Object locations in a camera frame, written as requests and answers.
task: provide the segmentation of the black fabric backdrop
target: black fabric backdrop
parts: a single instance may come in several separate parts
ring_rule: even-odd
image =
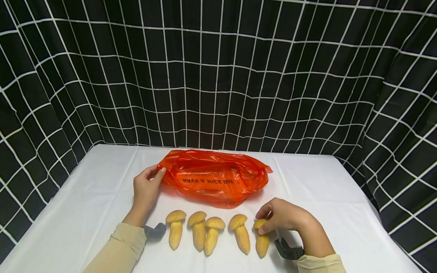
[[[1,1],[0,261],[109,143],[334,155],[437,272],[436,31],[435,0]]]

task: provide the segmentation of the white tablecloth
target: white tablecloth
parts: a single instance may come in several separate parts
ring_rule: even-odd
[[[81,272],[108,240],[132,205],[132,179],[157,164],[171,149],[97,145],[83,159],[53,200],[0,266],[8,273]],[[324,226],[348,273],[414,273],[414,263],[387,235],[376,211],[342,165],[332,156],[244,152],[268,164],[273,173],[264,189],[235,209],[197,204],[161,193],[147,224],[165,222],[173,210],[187,215],[202,210],[226,224],[242,213],[249,218],[251,251],[243,254],[233,233],[220,234],[214,253],[206,258],[193,246],[184,226],[176,251],[168,234],[148,241],[134,269],[139,272],[297,272],[295,262],[282,259],[273,241],[264,259],[255,251],[251,228],[257,210],[273,197],[310,211]],[[280,232],[291,246],[302,245],[297,233]]]

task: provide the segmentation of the orange plastic bag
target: orange plastic bag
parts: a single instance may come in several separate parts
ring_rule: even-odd
[[[203,150],[173,150],[158,164],[161,183],[190,200],[219,208],[239,206],[268,182],[269,166],[253,157]]]

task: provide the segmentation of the mushroom-shaped bread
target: mushroom-shaped bread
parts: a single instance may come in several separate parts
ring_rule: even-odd
[[[250,252],[250,240],[249,233],[247,232],[244,223],[247,221],[247,216],[243,214],[234,215],[229,221],[229,229],[235,230],[235,236],[237,238],[237,244],[244,254],[249,255]]]
[[[253,227],[256,229],[260,229],[262,225],[264,225],[267,222],[266,219],[258,219],[254,224]],[[267,254],[267,250],[269,249],[270,244],[270,238],[268,234],[260,235],[258,233],[257,237],[257,253],[260,258],[263,258]]]
[[[206,213],[203,211],[194,212],[190,218],[188,218],[188,226],[193,226],[193,242],[196,249],[200,252],[205,245],[205,218]]]
[[[219,229],[226,227],[225,222],[219,217],[211,217],[205,222],[205,227],[209,227],[208,234],[205,239],[205,254],[209,256],[214,251],[215,245],[219,238]]]
[[[165,219],[165,222],[170,223],[168,242],[173,250],[176,250],[179,246],[182,237],[182,220],[184,220],[186,216],[187,214],[185,212],[177,210],[170,212]]]

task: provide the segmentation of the gray plastic clip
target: gray plastic clip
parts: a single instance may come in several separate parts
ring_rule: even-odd
[[[302,247],[291,248],[284,238],[279,238],[274,241],[277,251],[282,258],[287,260],[298,260],[305,253]]]
[[[144,234],[147,238],[157,239],[158,241],[164,237],[167,227],[163,223],[159,223],[155,228],[151,228],[147,225],[143,226]]]

